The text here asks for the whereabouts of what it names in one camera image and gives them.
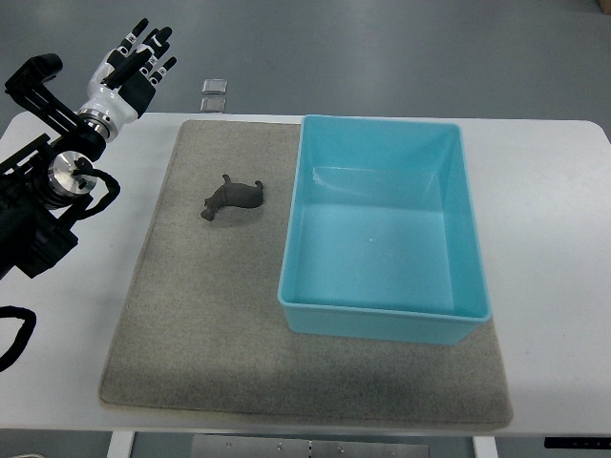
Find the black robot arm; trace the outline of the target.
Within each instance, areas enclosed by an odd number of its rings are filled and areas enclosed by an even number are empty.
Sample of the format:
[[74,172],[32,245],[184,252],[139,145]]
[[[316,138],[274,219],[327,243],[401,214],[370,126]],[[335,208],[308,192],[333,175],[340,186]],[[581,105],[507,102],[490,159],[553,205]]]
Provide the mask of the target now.
[[97,122],[66,107],[45,86],[62,70],[54,53],[28,59],[6,82],[6,93],[58,137],[42,134],[1,162],[1,273],[18,268],[34,278],[78,244],[73,226],[104,211],[118,181],[97,169],[106,148]]

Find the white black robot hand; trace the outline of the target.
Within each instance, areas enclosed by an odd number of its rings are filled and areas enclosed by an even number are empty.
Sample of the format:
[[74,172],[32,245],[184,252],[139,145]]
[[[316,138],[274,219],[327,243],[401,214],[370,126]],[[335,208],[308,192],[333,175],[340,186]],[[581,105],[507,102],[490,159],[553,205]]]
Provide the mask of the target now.
[[148,26],[141,19],[104,57],[88,84],[88,101],[77,112],[106,142],[142,117],[177,63],[167,55],[173,30]]

